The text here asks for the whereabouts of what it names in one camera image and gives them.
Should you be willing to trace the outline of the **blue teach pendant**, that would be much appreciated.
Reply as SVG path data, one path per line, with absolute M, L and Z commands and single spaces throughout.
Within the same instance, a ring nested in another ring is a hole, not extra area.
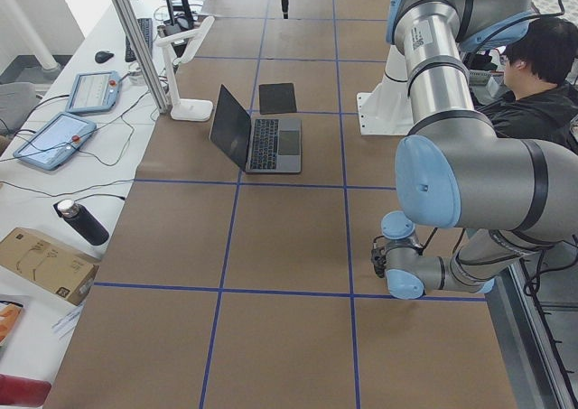
M 84 117 L 60 112 L 13 152 L 13 157 L 36 168 L 53 171 L 76 153 L 96 131 Z
M 107 112 L 116 104 L 120 89 L 121 78 L 117 71 L 78 74 L 65 110 L 78 115 Z

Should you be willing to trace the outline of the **black computer mouse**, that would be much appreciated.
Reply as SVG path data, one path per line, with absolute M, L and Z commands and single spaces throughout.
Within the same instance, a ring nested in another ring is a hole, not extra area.
M 97 64 L 104 64 L 105 62 L 111 60 L 115 54 L 111 51 L 97 51 L 94 55 L 94 61 Z

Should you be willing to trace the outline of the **blue teach pendant far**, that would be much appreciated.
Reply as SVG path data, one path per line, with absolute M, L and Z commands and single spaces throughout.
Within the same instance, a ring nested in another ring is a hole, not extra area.
M 107 112 L 116 104 L 120 89 L 121 78 L 117 71 L 78 74 L 65 110 L 78 115 Z

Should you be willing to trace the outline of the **grey laptop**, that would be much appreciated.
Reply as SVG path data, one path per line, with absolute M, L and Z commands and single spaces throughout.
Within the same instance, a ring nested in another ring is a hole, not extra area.
M 302 122 L 253 118 L 225 86 L 219 89 L 210 141 L 245 173 L 302 171 Z

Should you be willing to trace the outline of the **black water bottle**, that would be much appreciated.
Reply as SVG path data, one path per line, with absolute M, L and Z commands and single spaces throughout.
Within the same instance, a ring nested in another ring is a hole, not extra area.
M 109 240 L 105 227 L 77 201 L 61 200 L 53 207 L 58 216 L 92 246 L 101 246 Z

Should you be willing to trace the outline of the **seated person in black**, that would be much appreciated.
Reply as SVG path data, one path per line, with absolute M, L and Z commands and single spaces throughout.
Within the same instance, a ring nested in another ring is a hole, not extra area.
M 534 20 L 523 38 L 506 46 L 501 57 L 508 92 L 477 106 L 497 136 L 545 140 L 577 151 L 571 134 L 577 89 L 566 80 L 576 54 L 576 25 L 557 17 Z

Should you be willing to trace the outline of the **blue teach pendant near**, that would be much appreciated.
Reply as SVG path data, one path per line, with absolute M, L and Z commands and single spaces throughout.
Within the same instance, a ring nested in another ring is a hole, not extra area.
M 13 152 L 13 157 L 36 168 L 53 171 L 76 153 L 96 131 L 84 117 L 60 112 Z

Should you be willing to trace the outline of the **cardboard box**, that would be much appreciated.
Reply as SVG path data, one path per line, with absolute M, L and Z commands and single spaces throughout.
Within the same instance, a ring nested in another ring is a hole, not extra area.
M 14 228 L 1 241 L 1 266 L 78 305 L 94 283 L 99 261 L 39 230 Z

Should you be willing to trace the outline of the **black mouse pad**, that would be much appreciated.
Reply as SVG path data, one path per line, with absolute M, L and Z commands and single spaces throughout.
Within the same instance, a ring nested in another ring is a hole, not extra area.
M 265 114 L 296 113 L 293 83 L 260 84 L 259 112 Z

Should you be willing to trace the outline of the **aluminium frame post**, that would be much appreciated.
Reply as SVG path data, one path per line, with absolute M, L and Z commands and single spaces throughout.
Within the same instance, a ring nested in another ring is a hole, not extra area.
M 125 31 L 127 39 L 136 56 L 136 60 L 142 71 L 144 82 L 151 93 L 154 102 L 161 114 L 166 114 L 169 109 L 168 98 L 154 67 L 152 54 L 145 43 L 145 38 L 140 31 L 131 0 L 111 0 L 116 9 L 119 21 Z

